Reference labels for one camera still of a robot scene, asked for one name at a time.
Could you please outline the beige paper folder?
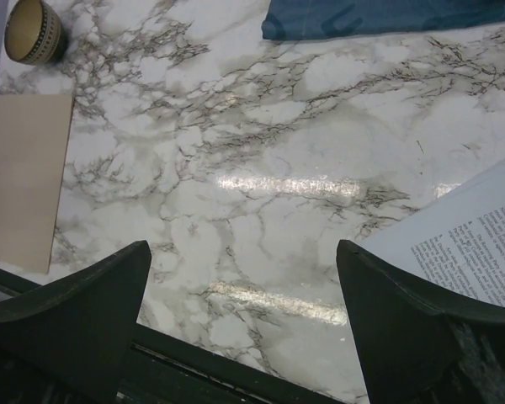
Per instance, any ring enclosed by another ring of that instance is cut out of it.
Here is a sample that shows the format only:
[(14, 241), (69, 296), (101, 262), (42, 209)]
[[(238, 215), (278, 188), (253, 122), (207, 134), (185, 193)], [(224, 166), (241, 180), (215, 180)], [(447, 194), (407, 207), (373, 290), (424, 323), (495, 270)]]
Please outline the beige paper folder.
[(0, 261), (45, 274), (73, 97), (0, 95)]

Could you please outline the printed white paper sheet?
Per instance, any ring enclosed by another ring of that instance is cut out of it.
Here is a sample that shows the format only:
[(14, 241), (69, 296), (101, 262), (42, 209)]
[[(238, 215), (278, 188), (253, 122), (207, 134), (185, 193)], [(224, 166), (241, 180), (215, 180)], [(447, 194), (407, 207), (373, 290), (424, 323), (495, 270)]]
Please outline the printed white paper sheet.
[(505, 159), (359, 245), (409, 274), (505, 307)]

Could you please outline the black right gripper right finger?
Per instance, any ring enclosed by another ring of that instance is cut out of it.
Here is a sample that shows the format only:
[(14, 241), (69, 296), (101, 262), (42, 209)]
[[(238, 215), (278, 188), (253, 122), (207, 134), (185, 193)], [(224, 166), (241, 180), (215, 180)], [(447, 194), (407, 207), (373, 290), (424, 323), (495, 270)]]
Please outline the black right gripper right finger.
[(505, 308), (342, 240), (337, 268), (372, 403), (505, 403)]

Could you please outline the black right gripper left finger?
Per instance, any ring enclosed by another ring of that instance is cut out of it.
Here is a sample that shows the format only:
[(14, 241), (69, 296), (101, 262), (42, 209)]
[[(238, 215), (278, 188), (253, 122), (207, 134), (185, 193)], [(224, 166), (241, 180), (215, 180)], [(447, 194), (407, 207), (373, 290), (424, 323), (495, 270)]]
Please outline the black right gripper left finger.
[(112, 403), (151, 266), (145, 241), (0, 301), (0, 403)]

